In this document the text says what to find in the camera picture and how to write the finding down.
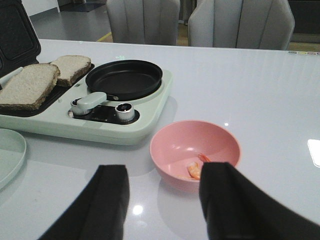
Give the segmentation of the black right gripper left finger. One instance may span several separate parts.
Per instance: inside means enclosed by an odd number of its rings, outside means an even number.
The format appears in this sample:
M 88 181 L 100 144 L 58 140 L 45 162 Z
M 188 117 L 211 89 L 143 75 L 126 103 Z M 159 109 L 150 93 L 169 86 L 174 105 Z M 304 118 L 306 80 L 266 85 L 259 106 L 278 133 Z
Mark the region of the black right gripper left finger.
M 121 240 L 130 199 L 127 168 L 100 165 L 42 240 Z

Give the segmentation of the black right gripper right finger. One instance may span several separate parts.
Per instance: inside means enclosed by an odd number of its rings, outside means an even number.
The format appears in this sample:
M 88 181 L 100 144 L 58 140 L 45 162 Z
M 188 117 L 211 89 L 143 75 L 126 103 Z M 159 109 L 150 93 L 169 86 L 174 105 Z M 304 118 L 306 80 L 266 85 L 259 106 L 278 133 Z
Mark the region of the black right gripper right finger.
M 231 164 L 205 163 L 199 198 L 210 240 L 318 240 L 320 226 L 280 204 Z

